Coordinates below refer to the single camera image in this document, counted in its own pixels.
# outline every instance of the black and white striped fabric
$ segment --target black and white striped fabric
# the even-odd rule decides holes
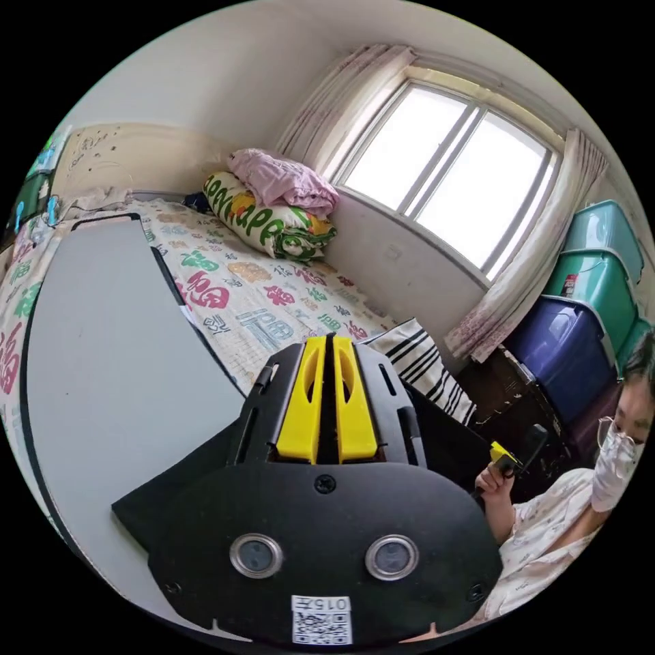
[[[437,345],[416,319],[359,343],[391,360],[398,376],[463,425],[476,406],[443,365]]]

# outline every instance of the curtain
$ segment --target curtain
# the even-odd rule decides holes
[[[525,318],[555,269],[573,214],[606,169],[586,135],[569,130],[559,175],[534,228],[480,303],[446,336],[454,357],[485,361]]]
[[[362,46],[326,76],[309,97],[275,150],[320,175],[347,150],[357,128],[366,125],[404,79],[416,56],[408,46]]]

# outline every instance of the woman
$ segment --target woman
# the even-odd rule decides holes
[[[655,329],[647,332],[624,368],[614,419],[602,418],[594,469],[562,475],[542,495],[513,505],[514,478],[490,464],[476,479],[485,514],[503,559],[503,572],[477,614],[450,630],[465,630],[507,614],[555,580],[594,538],[620,500],[637,466],[655,417]],[[432,630],[409,641],[432,639]]]

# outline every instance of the face mask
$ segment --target face mask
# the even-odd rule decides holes
[[[628,436],[617,432],[612,422],[594,469],[592,508],[595,511],[608,512],[616,507],[635,472],[642,451],[643,444],[637,446]]]

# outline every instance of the woman's hand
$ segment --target woman's hand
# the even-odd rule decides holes
[[[426,641],[427,639],[436,639],[438,636],[439,633],[437,632],[436,626],[434,625],[434,623],[431,623],[430,630],[428,632],[425,632],[422,635],[418,635],[418,637],[412,637],[411,639],[404,639],[399,643],[410,643],[412,641]]]
[[[476,488],[479,487],[482,491],[480,497],[487,505],[510,502],[513,486],[514,476],[503,477],[493,462],[476,478]]]

